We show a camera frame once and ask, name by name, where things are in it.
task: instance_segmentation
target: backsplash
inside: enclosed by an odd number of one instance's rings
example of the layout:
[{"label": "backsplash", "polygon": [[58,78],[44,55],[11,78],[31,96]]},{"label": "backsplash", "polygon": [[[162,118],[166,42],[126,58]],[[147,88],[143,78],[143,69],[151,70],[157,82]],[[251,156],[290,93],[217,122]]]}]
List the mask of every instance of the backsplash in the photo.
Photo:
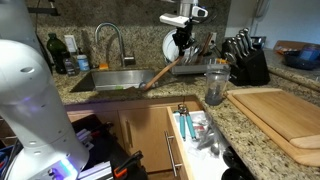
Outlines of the backsplash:
[{"label": "backsplash", "polygon": [[[26,2],[28,7],[36,7],[38,0]],[[40,2],[39,7],[50,7],[47,1]],[[225,34],[230,0],[200,0],[200,5],[210,7],[212,16],[193,27],[196,40],[202,43],[208,32],[217,32],[219,46]],[[138,67],[165,66],[162,41],[175,27],[161,23],[159,17],[164,13],[174,14],[177,4],[159,0],[56,0],[55,6],[61,16],[31,14],[43,44],[47,43],[49,32],[57,33],[63,41],[63,35],[72,34],[93,64],[109,61],[110,68],[116,69],[120,67],[120,51],[115,31],[103,27],[99,44],[94,42],[96,27],[111,22],[120,29],[126,55],[134,54]]]}]

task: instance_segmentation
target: wooden cutting board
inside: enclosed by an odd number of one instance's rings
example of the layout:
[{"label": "wooden cutting board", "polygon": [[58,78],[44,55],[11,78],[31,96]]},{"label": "wooden cutting board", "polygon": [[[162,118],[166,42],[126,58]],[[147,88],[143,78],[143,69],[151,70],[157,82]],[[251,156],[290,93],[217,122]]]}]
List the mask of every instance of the wooden cutting board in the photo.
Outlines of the wooden cutting board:
[{"label": "wooden cutting board", "polygon": [[294,160],[320,166],[319,107],[273,88],[232,90],[227,97]]}]

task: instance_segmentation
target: cabinet handle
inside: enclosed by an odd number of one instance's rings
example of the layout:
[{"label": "cabinet handle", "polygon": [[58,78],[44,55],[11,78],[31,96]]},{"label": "cabinet handle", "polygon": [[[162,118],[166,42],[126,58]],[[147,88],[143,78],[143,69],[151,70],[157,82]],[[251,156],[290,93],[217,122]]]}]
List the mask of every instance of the cabinet handle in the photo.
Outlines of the cabinet handle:
[{"label": "cabinet handle", "polygon": [[167,141],[167,146],[168,146],[171,166],[172,166],[172,170],[173,170],[173,175],[174,175],[174,177],[177,177],[178,174],[177,174],[177,169],[176,168],[182,166],[182,164],[175,164],[174,163],[172,149],[171,149],[171,145],[170,145],[170,142],[169,142],[169,139],[173,139],[174,136],[169,136],[167,131],[164,131],[164,135],[165,135],[166,141]]},{"label": "cabinet handle", "polygon": [[130,128],[130,123],[128,120],[126,120],[126,126],[127,126],[127,136],[128,136],[128,141],[130,144],[130,147],[133,148],[132,144],[132,135],[131,135],[131,128]]}]

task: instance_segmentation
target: wall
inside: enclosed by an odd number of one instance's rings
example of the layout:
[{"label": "wall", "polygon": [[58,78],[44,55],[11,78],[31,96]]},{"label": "wall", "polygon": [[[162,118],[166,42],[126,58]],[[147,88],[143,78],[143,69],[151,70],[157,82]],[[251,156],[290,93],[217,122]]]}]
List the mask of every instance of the wall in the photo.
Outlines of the wall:
[{"label": "wall", "polygon": [[[239,29],[251,26],[256,2],[231,1],[226,37],[234,36]],[[267,36],[267,48],[273,48],[278,40],[320,44],[319,7],[319,0],[271,0],[265,17],[255,21],[252,35]]]},{"label": "wall", "polygon": [[[29,7],[36,7],[38,0],[27,0]],[[208,32],[218,32],[221,44],[227,24],[230,0],[203,0],[202,5],[211,6],[217,15],[213,21],[194,26],[196,38],[203,42]],[[56,0],[55,6],[61,16],[31,15],[37,32],[45,44],[49,32],[63,35],[73,34],[78,46],[82,47],[94,63],[110,61],[111,68],[120,66],[118,39],[112,28],[101,31],[101,41],[94,42],[95,28],[102,22],[116,24],[124,39],[127,55],[135,55],[140,67],[164,67],[162,41],[175,27],[163,24],[159,16],[174,13],[176,4],[159,0]],[[49,7],[41,1],[39,7]]]}]

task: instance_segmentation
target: kitchen utensil holder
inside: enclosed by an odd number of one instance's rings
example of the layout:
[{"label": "kitchen utensil holder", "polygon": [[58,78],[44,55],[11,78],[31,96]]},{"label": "kitchen utensil holder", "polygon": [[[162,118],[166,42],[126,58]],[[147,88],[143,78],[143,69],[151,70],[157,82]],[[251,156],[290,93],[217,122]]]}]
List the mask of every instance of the kitchen utensil holder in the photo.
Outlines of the kitchen utensil holder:
[{"label": "kitchen utensil holder", "polygon": [[270,76],[263,50],[259,49],[238,60],[237,66],[231,65],[229,81],[236,86],[268,84]]}]

